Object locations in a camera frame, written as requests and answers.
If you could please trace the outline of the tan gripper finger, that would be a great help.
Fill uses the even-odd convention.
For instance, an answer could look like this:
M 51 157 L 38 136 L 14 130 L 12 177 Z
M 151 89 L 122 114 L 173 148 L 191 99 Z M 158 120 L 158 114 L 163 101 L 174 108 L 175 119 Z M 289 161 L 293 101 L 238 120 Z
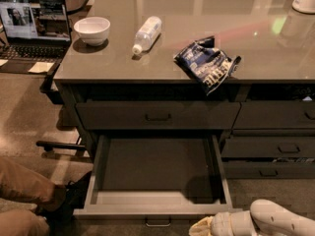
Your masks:
M 193 224 L 189 229 L 189 236 L 212 236 L 211 223 L 213 218 L 206 216 Z

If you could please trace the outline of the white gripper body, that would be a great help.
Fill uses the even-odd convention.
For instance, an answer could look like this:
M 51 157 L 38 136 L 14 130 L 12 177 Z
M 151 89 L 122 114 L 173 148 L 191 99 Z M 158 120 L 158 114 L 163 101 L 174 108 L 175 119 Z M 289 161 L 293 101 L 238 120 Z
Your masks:
M 257 236 L 249 211 L 219 212 L 211 222 L 213 236 Z

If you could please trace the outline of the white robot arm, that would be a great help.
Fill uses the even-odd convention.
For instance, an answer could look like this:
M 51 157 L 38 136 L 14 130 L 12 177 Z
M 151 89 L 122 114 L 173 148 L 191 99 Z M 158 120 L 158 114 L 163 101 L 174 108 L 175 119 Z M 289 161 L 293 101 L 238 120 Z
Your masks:
M 315 236 L 315 221 L 261 199 L 246 211 L 204 217 L 189 236 Z

